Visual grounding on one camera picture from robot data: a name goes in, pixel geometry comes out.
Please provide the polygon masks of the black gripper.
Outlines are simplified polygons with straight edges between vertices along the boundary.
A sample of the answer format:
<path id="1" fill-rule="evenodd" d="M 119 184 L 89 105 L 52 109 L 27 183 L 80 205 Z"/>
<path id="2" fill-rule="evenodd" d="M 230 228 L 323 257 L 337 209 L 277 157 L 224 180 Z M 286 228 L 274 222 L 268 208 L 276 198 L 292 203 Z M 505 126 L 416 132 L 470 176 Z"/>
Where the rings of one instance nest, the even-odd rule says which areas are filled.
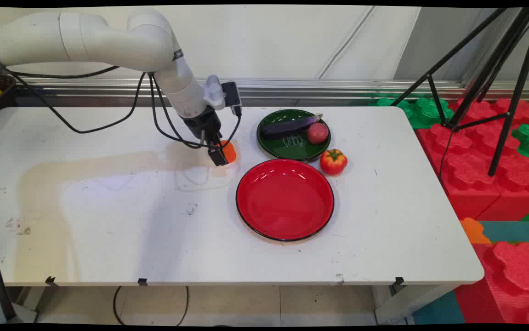
<path id="1" fill-rule="evenodd" d="M 208 149 L 208 155 L 216 167 L 229 164 L 224 152 L 228 141 L 220 140 L 222 123 L 213 107 L 205 107 L 200 115 L 183 121 L 193 136 L 200 140 L 202 147 Z"/>

